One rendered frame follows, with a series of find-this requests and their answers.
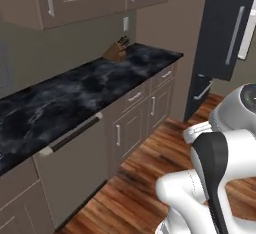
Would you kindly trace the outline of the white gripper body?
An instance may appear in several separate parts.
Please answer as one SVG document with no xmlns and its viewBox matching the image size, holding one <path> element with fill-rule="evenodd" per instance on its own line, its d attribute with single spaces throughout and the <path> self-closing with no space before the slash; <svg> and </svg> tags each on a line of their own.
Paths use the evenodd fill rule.
<svg viewBox="0 0 256 234">
<path fill-rule="evenodd" d="M 183 131 L 183 138 L 187 144 L 191 144 L 201 133 L 211 131 L 211 125 L 208 121 L 205 121 L 185 129 Z"/>
</svg>

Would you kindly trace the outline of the black fridge drawer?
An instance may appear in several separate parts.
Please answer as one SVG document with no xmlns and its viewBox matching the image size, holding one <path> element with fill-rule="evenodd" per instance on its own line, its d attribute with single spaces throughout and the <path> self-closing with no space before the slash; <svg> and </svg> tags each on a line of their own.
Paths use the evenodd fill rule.
<svg viewBox="0 0 256 234">
<path fill-rule="evenodd" d="M 195 74 L 192 77 L 189 94 L 187 98 L 184 121 L 188 121 L 207 98 L 210 90 L 207 91 L 206 94 L 200 100 L 194 100 L 194 96 L 199 95 L 208 86 L 210 81 L 213 80 L 210 77 L 204 76 L 202 74 Z"/>
</svg>

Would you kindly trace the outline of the black fridge door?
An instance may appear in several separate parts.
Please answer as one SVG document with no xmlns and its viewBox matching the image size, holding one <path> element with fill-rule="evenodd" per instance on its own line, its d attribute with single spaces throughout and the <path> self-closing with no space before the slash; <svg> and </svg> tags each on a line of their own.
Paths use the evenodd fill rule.
<svg viewBox="0 0 256 234">
<path fill-rule="evenodd" d="M 195 71 L 211 78 L 229 81 L 254 0 L 205 0 L 197 45 Z M 225 65 L 240 6 L 245 6 L 231 61 Z"/>
</svg>

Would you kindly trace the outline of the white fridge door lining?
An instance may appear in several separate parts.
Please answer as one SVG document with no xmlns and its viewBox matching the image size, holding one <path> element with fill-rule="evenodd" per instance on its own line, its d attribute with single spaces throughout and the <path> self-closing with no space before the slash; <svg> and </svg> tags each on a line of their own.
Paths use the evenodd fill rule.
<svg viewBox="0 0 256 234">
<path fill-rule="evenodd" d="M 256 28 L 256 0 L 253 1 L 250 15 L 247 21 L 246 29 L 244 32 L 244 36 L 242 39 L 242 43 L 240 46 L 240 50 L 238 53 L 238 58 L 240 60 L 245 60 L 247 57 L 247 53 L 249 51 L 249 47 L 252 41 L 252 36 L 255 28 Z"/>
</svg>

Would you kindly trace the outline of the taupe base cupboard door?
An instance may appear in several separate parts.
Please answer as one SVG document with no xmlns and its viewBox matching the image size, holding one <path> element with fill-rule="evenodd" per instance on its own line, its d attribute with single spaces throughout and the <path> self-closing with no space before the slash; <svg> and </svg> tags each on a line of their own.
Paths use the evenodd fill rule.
<svg viewBox="0 0 256 234">
<path fill-rule="evenodd" d="M 156 105 L 154 116 L 149 113 L 148 134 L 153 133 L 154 130 L 168 117 L 173 84 L 174 80 L 166 82 L 150 96 L 150 113 L 152 109 L 152 96 L 156 97 Z"/>
<path fill-rule="evenodd" d="M 147 135 L 148 111 L 148 100 L 145 99 L 114 122 L 113 152 L 116 169 L 118 169 L 122 162 L 145 140 Z M 121 126 L 120 146 L 116 144 L 116 125 Z"/>
</svg>

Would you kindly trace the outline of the wooden knife block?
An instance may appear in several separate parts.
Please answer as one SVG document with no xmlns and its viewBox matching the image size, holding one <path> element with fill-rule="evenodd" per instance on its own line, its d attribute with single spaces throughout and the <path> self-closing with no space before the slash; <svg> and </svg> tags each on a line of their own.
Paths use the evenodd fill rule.
<svg viewBox="0 0 256 234">
<path fill-rule="evenodd" d="M 128 36 L 123 36 L 107 49 L 103 54 L 103 57 L 115 62 L 124 61 L 127 58 L 126 48 L 129 44 L 130 38 Z"/>
</svg>

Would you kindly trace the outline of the taupe dishwasher door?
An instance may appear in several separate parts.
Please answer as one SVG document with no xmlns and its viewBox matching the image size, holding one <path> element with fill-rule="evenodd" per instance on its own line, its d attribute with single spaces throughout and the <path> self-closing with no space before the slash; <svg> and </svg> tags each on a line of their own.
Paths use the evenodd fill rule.
<svg viewBox="0 0 256 234">
<path fill-rule="evenodd" d="M 55 153 L 33 158 L 58 228 L 107 180 L 104 119 Z"/>
</svg>

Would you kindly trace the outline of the plain taupe drawer front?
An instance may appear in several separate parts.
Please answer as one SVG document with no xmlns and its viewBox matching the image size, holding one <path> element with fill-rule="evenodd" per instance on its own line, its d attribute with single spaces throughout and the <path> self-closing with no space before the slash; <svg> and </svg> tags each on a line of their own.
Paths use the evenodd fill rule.
<svg viewBox="0 0 256 234">
<path fill-rule="evenodd" d="M 0 208 L 16 198 L 39 179 L 32 159 L 21 164 L 0 177 Z"/>
</svg>

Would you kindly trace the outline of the plain taupe cupboard door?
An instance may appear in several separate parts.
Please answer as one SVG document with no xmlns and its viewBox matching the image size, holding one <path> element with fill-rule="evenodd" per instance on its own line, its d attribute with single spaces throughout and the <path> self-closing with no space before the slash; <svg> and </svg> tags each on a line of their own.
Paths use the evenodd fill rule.
<svg viewBox="0 0 256 234">
<path fill-rule="evenodd" d="M 0 234 L 53 234 L 54 231 L 40 181 L 0 209 Z"/>
</svg>

